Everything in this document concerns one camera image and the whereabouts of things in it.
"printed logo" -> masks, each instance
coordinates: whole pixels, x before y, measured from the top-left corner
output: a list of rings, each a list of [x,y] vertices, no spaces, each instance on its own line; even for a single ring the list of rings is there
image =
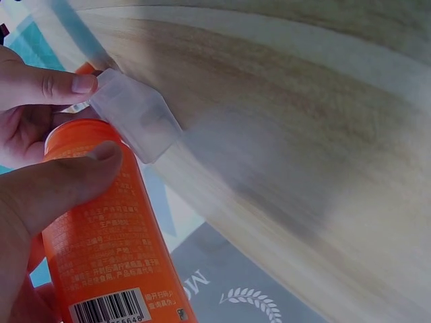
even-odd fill
[[[262,295],[261,291],[248,288],[241,290],[241,287],[235,290],[231,289],[226,298],[222,294],[219,304],[223,304],[225,301],[229,301],[230,303],[248,303],[265,313],[268,316],[269,323],[283,323],[277,304],[272,299],[269,299],[268,296]]]

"spray can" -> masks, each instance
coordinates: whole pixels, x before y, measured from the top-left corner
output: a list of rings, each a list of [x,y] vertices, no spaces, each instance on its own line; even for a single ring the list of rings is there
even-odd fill
[[[103,141],[123,150],[102,196],[42,235],[64,323],[196,323],[152,211],[133,152],[101,120],[75,120],[46,140],[45,160],[79,157]]]

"hand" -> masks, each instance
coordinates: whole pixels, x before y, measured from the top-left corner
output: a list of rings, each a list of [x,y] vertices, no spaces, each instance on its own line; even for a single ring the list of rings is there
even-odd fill
[[[103,193],[121,160],[120,147],[107,141],[87,157],[57,159],[0,176],[0,322],[61,321],[52,284],[33,288],[29,278],[44,258],[40,232]]]
[[[93,75],[39,69],[0,46],[0,165],[10,168],[37,164],[51,130],[76,118],[96,118],[87,108],[59,113],[84,102],[97,89]]]

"finger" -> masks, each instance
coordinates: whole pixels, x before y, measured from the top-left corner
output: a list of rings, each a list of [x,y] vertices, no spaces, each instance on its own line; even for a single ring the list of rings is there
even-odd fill
[[[39,295],[41,300],[53,313],[53,317],[57,322],[61,322],[61,312],[57,296],[55,295],[55,288],[52,283],[43,284],[34,289]]]
[[[0,65],[0,109],[24,104],[72,105],[86,101],[97,89],[93,75],[31,67],[17,61]]]
[[[2,175],[0,216],[20,237],[34,237],[58,216],[108,189],[122,155],[117,144],[106,141],[87,157],[56,159]]]
[[[62,125],[65,122],[69,122],[77,119],[100,119],[96,111],[91,106],[79,111],[77,113],[55,113],[53,114],[53,128]]]
[[[45,249],[43,247],[42,234],[38,234],[32,240],[32,249],[28,259],[27,271],[32,273],[45,258]]]
[[[32,282],[27,276],[12,305],[9,320],[2,320],[2,322],[58,323],[58,310],[48,306],[43,298],[47,297],[47,291],[42,291],[43,289],[45,288],[33,288]]]

